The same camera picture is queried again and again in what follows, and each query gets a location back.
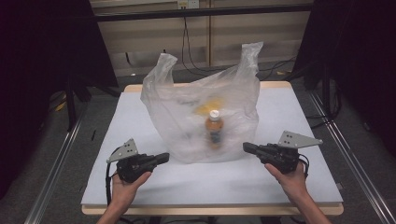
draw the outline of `forearm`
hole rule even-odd
[[[294,203],[307,224],[331,224],[330,220],[318,208],[309,194],[295,200]]]

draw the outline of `gray floor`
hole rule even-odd
[[[271,67],[264,64],[262,68]],[[183,71],[175,72],[177,82],[185,82],[191,76]],[[279,80],[282,76],[272,75],[267,80]],[[140,82],[142,76],[120,77],[120,90],[126,85]],[[307,116],[318,112],[313,107],[309,92],[304,89],[303,80],[291,82],[297,98]],[[85,113],[81,114],[81,126],[67,154],[57,184],[45,210],[41,223],[94,223],[98,217],[86,216],[80,209],[80,201],[88,181],[92,165],[105,137],[108,124],[114,114],[118,98],[111,97],[99,90],[90,89],[92,100],[86,105]],[[78,103],[78,111],[84,107]],[[311,125],[321,122],[320,119],[309,119]],[[335,123],[343,133],[351,147],[350,153],[355,155],[364,171],[385,199],[392,213],[396,211],[396,160],[384,149],[381,140],[375,133],[367,132],[359,114],[343,98],[343,107],[335,119]],[[1,223],[23,223],[44,185],[52,164],[67,136],[67,111],[49,112],[41,137],[37,141],[36,150],[22,174],[13,182],[5,198],[0,201]],[[315,137],[321,138],[326,144],[320,149],[340,189],[344,199],[345,212],[338,217],[331,217],[333,223],[381,223],[371,202],[361,189],[355,176],[351,173],[344,157],[339,152],[325,125],[313,130]],[[182,217],[167,217],[163,222]],[[282,223],[292,223],[288,217],[282,217]],[[219,217],[217,223],[260,223],[258,217]]]

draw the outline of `bottle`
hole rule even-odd
[[[209,145],[213,149],[221,147],[221,129],[223,124],[224,121],[220,117],[220,112],[218,110],[211,110],[205,126],[208,132]]]

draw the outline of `wall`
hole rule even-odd
[[[177,9],[172,0],[91,0],[95,14]],[[253,7],[312,3],[312,0],[201,0],[203,7]],[[241,44],[263,41],[260,62],[287,60],[297,55],[309,12],[187,18],[191,57],[195,65],[219,66],[238,63]],[[182,18],[100,22],[116,76],[146,74],[164,50],[179,58],[182,69],[184,20]],[[191,67],[185,38],[184,63]],[[128,52],[130,63],[127,63]]]

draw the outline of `plastic bag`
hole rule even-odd
[[[238,65],[182,87],[174,87],[172,78],[177,58],[161,54],[143,80],[141,100],[171,156],[191,163],[233,161],[246,155],[242,143],[253,140],[259,123],[256,74],[261,48],[262,42],[243,45]],[[218,110],[223,121],[216,135],[219,148],[211,147],[213,135],[205,126],[212,110]]]

